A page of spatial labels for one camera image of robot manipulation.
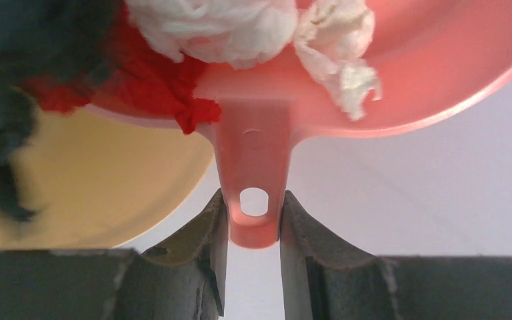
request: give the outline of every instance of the pink plastic bowl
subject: pink plastic bowl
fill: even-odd
[[[247,248],[274,244],[292,148],[314,136],[382,137],[419,129],[480,101],[512,79],[512,0],[370,0],[377,17],[366,58],[383,98],[351,122],[287,48],[257,68],[214,65],[197,95],[216,99],[222,121],[199,132],[215,147],[229,209],[230,238]],[[175,127],[121,106],[96,112],[136,125]],[[268,212],[240,210],[240,192],[269,196]]]

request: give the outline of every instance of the red fabric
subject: red fabric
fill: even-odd
[[[182,63],[156,53],[137,28],[128,23],[126,8],[113,29],[114,50],[119,70],[100,88],[138,113],[156,118],[174,118],[185,134],[195,131],[200,123],[218,122],[221,108],[211,100],[193,97],[198,78],[207,64],[185,56]],[[50,88],[46,81],[34,79],[29,86],[36,91],[42,110],[72,113],[91,102],[72,87]]]

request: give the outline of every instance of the white background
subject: white background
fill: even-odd
[[[217,188],[213,164],[172,216],[126,247],[144,250],[166,238]],[[288,188],[318,220],[370,253],[512,255],[512,83],[412,133],[306,141],[294,150]],[[229,245],[225,314],[284,319],[277,245]]]

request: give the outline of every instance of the clamp jaw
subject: clamp jaw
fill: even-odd
[[[376,257],[286,192],[286,320],[512,319],[512,257]],[[218,191],[192,221],[132,249],[0,251],[0,319],[217,320],[228,226]]]

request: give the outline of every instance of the white tissue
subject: white tissue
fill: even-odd
[[[295,0],[126,0],[130,20],[150,46],[174,62],[183,54],[246,69],[288,44]]]
[[[370,90],[381,98],[376,71],[360,57],[372,41],[375,18],[364,0],[316,0],[299,18],[295,52],[311,77],[323,85],[352,120],[364,116]]]

